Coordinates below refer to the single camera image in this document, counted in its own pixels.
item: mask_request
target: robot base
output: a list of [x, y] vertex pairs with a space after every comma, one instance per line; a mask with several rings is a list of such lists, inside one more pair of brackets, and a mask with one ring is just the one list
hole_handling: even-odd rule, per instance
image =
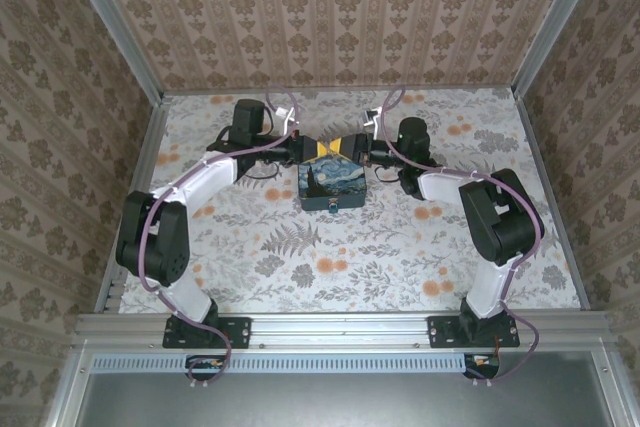
[[[225, 334], [234, 349], [248, 349], [251, 339], [250, 317], [219, 317], [216, 328]], [[213, 332], [187, 324], [172, 315], [164, 329], [165, 349], [224, 349], [224, 341]]]
[[456, 347], [519, 347], [520, 337], [513, 317], [500, 312], [488, 319], [479, 319], [462, 300], [457, 315], [427, 317], [429, 344], [432, 349]]

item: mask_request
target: starry night painting box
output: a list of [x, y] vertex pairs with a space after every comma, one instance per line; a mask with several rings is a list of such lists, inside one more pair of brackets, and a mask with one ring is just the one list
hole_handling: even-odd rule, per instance
[[353, 209], [364, 205], [364, 168], [339, 154], [316, 157], [298, 166], [298, 195], [306, 211]]

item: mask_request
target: floor surface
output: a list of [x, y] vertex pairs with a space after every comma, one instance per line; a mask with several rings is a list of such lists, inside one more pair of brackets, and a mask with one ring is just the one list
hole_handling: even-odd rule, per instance
[[[300, 94], [302, 134], [323, 142], [363, 130], [360, 113], [381, 105], [384, 91]], [[169, 99], [166, 132], [152, 188], [175, 180], [230, 124], [239, 98], [196, 95]], [[274, 95], [276, 105], [289, 105]], [[537, 257], [517, 272], [508, 301], [517, 308], [578, 308], [556, 226], [511, 92], [503, 89], [410, 91], [388, 116], [426, 120], [432, 155], [443, 165], [516, 171], [546, 227]], [[258, 165], [254, 176], [273, 172]], [[379, 171], [390, 180], [395, 172]], [[366, 169], [361, 209], [304, 212], [297, 168], [272, 180], [241, 179], [192, 218], [189, 270], [223, 312], [372, 312], [457, 309], [481, 257], [461, 208], [418, 201], [399, 184]], [[158, 300], [127, 279], [120, 312], [164, 312]]]

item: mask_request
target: purple cable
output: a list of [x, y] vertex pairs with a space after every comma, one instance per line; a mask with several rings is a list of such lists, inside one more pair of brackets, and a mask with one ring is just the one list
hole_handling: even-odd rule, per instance
[[[192, 360], [191, 363], [189, 364], [189, 368], [187, 369], [187, 377], [189, 378], [190, 381], [192, 382], [198, 382], [196, 379], [193, 378], [193, 369], [196, 365], [198, 364], [204, 364], [205, 362], [207, 362], [208, 359], [195, 359]], [[216, 376], [214, 375], [213, 377], [211, 377], [210, 379], [207, 380], [207, 382], [212, 381], [215, 382], [215, 380], [217, 380]]]
[[[389, 100], [393, 97], [393, 95], [398, 90], [400, 90], [400, 96], [393, 103], [390, 104]], [[402, 160], [406, 164], [409, 164], [409, 165], [411, 165], [413, 167], [416, 167], [418, 169], [422, 169], [422, 170], [424, 170], [426, 172], [446, 173], [446, 174], [454, 175], [456, 177], [461, 177], [461, 178], [465, 178], [465, 179], [466, 178], [480, 178], [480, 179], [486, 180], [487, 182], [490, 182], [490, 183], [500, 187], [502, 190], [504, 190], [507, 193], [509, 193], [520, 205], [522, 205], [524, 210], [527, 212], [527, 214], [531, 218], [531, 222], [533, 223], [533, 229], [535, 231], [535, 241], [534, 241], [533, 246], [531, 247], [531, 249], [525, 255], [523, 255], [518, 260], [516, 260], [513, 263], [513, 265], [511, 266], [511, 268], [509, 269], [509, 273], [507, 274], [507, 279], [505, 281], [504, 287], [502, 288], [502, 292], [500, 293], [500, 306], [505, 310], [505, 312], [508, 315], [512, 316], [515, 320], [517, 320], [517, 321], [525, 324], [527, 327], [529, 327], [533, 331], [534, 340], [531, 343], [529, 351], [526, 353], [526, 355], [520, 360], [520, 362], [518, 362], [518, 364], [513, 369], [511, 369], [506, 374], [502, 374], [502, 375], [499, 375], [498, 377], [495, 377], [495, 378], [491, 379], [491, 381], [495, 382], [497, 380], [505, 379], [505, 378], [509, 377], [511, 374], [513, 374], [515, 371], [517, 371], [527, 360], [529, 360], [531, 355], [533, 355], [533, 352], [535, 351], [536, 347], [538, 346], [538, 343], [540, 342], [540, 332], [538, 332], [538, 329], [536, 329], [535, 326], [531, 322], [529, 322], [528, 320], [523, 319], [519, 315], [514, 314], [513, 311], [507, 307], [507, 304], [505, 302], [505, 300], [507, 298], [507, 293], [509, 291], [509, 287], [511, 286], [511, 282], [513, 281], [513, 276], [515, 275], [515, 272], [516, 272], [517, 268], [525, 260], [527, 260], [531, 256], [535, 255], [535, 253], [538, 250], [538, 247], [540, 247], [540, 241], [542, 240], [542, 231], [540, 230], [540, 224], [538, 223], [538, 218], [537, 218], [537, 216], [535, 214], [535, 211], [531, 207], [531, 205], [529, 205], [529, 203], [518, 192], [516, 192], [512, 187], [508, 186], [504, 182], [501, 182], [498, 179], [494, 179], [493, 177], [491, 177], [488, 174], [479, 174], [479, 173], [477, 173], [475, 171], [474, 172], [467, 172], [467, 171], [463, 171], [463, 170], [449, 169], [449, 168], [446, 168], [446, 167], [429, 167], [427, 165], [422, 165], [422, 164], [418, 164], [417, 162], [413, 162], [412, 160], [407, 159], [404, 155], [402, 155], [400, 152], [398, 152], [398, 149], [396, 149], [393, 146], [393, 144], [391, 143], [391, 141], [389, 140], [389, 135], [387, 133], [387, 128], [386, 128], [386, 126], [384, 124], [384, 117], [385, 117], [385, 114], [389, 110], [393, 109], [395, 106], [397, 106], [400, 103], [400, 100], [402, 100], [402, 98], [404, 97], [405, 92], [406, 92], [406, 89], [404, 88], [404, 86], [402, 86], [400, 88], [393, 89], [391, 92], [389, 92], [389, 95], [387, 95], [387, 97], [384, 99], [384, 102], [382, 104], [382, 109], [381, 109], [381, 112], [380, 112], [380, 127], [382, 128], [382, 134], [384, 136], [384, 140], [385, 140], [387, 146], [389, 147], [389, 150], [391, 150], [391, 152], [393, 152], [396, 155], [396, 157], [398, 157], [400, 160]]]
[[[289, 90], [287, 90], [285, 87], [282, 87], [282, 86], [279, 86], [279, 85], [277, 85], [276, 87], [279, 87], [282, 90], [284, 90], [284, 92], [289, 96], [289, 98], [291, 99], [291, 102], [293, 103], [293, 110], [295, 112], [295, 122], [294, 122], [294, 125], [291, 127], [291, 129], [289, 129], [288, 126], [285, 125], [286, 132], [282, 135], [282, 137], [280, 137], [278, 140], [275, 140], [275, 141], [271, 142], [270, 144], [267, 144], [267, 145], [264, 145], [264, 146], [261, 146], [261, 147], [252, 147], [250, 149], [239, 150], [237, 152], [231, 152], [231, 153], [228, 153], [228, 154], [221, 154], [221, 155], [218, 155], [216, 157], [212, 157], [210, 159], [207, 159], [204, 162], [201, 162], [198, 165], [198, 167], [196, 167], [193, 170], [190, 170], [190, 171], [186, 172], [182, 177], [180, 177], [177, 181], [175, 181], [175, 183], [171, 187], [167, 188], [167, 190], [165, 192], [163, 192], [155, 200], [155, 202], [151, 206], [151, 209], [149, 209], [149, 213], [147, 214], [147, 218], [146, 218], [146, 220], [144, 222], [144, 225], [142, 227], [142, 234], [140, 236], [140, 251], [138, 252], [138, 278], [140, 279], [140, 283], [142, 284], [142, 287], [147, 292], [157, 292], [158, 289], [160, 288], [160, 286], [152, 287], [151, 285], [149, 285], [149, 282], [147, 282], [147, 278], [145, 276], [144, 257], [145, 257], [145, 253], [146, 253], [146, 250], [147, 250], [147, 241], [149, 239], [149, 230], [151, 229], [151, 224], [153, 223], [153, 218], [155, 217], [156, 213], [158, 212], [158, 209], [160, 208], [160, 205], [162, 204], [162, 202], [164, 202], [167, 199], [167, 197], [169, 197], [171, 195], [171, 193], [174, 191], [174, 189], [177, 189], [177, 188], [181, 187], [185, 182], [187, 182], [195, 174], [197, 174], [198, 172], [200, 172], [202, 169], [206, 168], [207, 166], [209, 166], [211, 164], [214, 164], [215, 162], [219, 162], [219, 161], [221, 161], [223, 159], [230, 159], [230, 158], [233, 158], [233, 157], [239, 157], [241, 155], [255, 154], [257, 152], [262, 152], [264, 150], [271, 149], [273, 147], [276, 147], [276, 146], [282, 144], [289, 137], [291, 137], [291, 134], [293, 134], [293, 131], [295, 130], [295, 125], [300, 122], [300, 106], [298, 105], [298, 101], [296, 100], [296, 98], [293, 96], [293, 94]], [[269, 106], [269, 108], [272, 109], [272, 110], [275, 110], [273, 105], [271, 104], [271, 101], [269, 100], [269, 92], [268, 91], [267, 91], [267, 96], [266, 97], [267, 97], [267, 105]], [[226, 353], [226, 356], [225, 356], [224, 363], [222, 364], [222, 367], [220, 368], [220, 370], [210, 379], [210, 382], [214, 382], [214, 381], [218, 380], [220, 375], [224, 372], [224, 370], [229, 365], [229, 361], [231, 360], [231, 344], [229, 342], [229, 339], [222, 332], [220, 332], [218, 329], [216, 329], [214, 327], [210, 327], [210, 326], [205, 325], [205, 324], [202, 324], [200, 322], [196, 322], [194, 320], [191, 320], [186, 315], [184, 315], [182, 312], [179, 312], [178, 309], [175, 307], [175, 305], [173, 305], [173, 303], [167, 297], [165, 297], [162, 294], [162, 292], [158, 292], [158, 298], [171, 311], [175, 312], [176, 313], [176, 317], [178, 317], [179, 319], [181, 319], [184, 322], [186, 322], [186, 323], [188, 323], [188, 324], [190, 324], [190, 325], [192, 325], [194, 327], [197, 327], [199, 329], [207, 330], [209, 332], [213, 332], [214, 334], [219, 336], [224, 341], [226, 349], [227, 349], [227, 353]]]

